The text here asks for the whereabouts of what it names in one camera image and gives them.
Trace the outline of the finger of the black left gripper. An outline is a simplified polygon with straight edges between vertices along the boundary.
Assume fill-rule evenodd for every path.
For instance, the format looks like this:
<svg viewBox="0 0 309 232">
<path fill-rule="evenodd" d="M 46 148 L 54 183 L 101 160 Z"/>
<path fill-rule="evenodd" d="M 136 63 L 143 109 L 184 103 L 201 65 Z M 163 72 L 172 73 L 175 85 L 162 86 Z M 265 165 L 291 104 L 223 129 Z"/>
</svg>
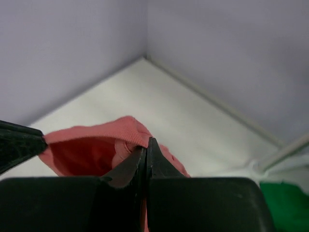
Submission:
<svg viewBox="0 0 309 232">
<path fill-rule="evenodd" d="M 0 122 L 0 173 L 44 152 L 47 143 L 43 133 L 34 128 Z"/>
</svg>

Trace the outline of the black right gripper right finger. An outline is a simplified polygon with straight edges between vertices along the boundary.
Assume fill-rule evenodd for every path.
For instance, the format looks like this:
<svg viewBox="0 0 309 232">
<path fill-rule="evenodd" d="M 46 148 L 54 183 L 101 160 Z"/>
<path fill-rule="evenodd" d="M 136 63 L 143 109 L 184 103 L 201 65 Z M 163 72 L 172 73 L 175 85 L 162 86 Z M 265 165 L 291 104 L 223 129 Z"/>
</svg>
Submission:
<svg viewBox="0 0 309 232">
<path fill-rule="evenodd" d="M 155 138 L 147 148 L 147 220 L 151 232 L 273 232 L 258 185 L 244 177 L 186 177 Z"/>
</svg>

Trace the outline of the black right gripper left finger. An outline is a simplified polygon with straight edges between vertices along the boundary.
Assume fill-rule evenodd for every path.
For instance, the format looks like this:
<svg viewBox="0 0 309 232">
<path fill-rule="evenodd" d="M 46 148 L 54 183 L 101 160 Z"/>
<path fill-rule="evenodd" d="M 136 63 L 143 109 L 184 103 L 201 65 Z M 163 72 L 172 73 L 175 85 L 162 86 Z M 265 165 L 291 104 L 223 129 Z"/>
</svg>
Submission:
<svg viewBox="0 0 309 232">
<path fill-rule="evenodd" d="M 9 178 L 0 183 L 3 232 L 142 232 L 146 149 L 104 176 Z"/>
</svg>

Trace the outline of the pink t shirt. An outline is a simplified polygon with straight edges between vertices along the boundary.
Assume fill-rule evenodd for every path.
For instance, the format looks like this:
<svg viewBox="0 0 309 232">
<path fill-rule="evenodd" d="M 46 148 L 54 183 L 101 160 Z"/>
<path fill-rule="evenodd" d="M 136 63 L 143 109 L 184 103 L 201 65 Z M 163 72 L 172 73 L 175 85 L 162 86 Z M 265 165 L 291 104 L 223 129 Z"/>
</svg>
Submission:
<svg viewBox="0 0 309 232">
<path fill-rule="evenodd" d="M 147 128 L 131 116 L 94 126 L 76 126 L 47 134 L 47 148 L 39 157 L 59 177 L 104 176 L 135 149 L 147 151 L 153 138 Z M 158 143 L 163 156 L 184 176 L 184 166 Z M 147 160 L 145 161 L 145 224 L 143 232 L 150 232 L 147 220 Z"/>
</svg>

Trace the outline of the green t shirt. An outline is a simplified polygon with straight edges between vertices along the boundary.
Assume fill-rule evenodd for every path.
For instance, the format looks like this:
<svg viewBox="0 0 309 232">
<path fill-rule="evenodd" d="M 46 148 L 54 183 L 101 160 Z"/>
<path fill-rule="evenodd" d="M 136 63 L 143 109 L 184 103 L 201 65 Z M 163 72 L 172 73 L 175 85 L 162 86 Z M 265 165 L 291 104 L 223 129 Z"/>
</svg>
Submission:
<svg viewBox="0 0 309 232">
<path fill-rule="evenodd" d="M 261 182 L 276 230 L 307 232 L 309 230 L 309 195 L 294 184 Z"/>
</svg>

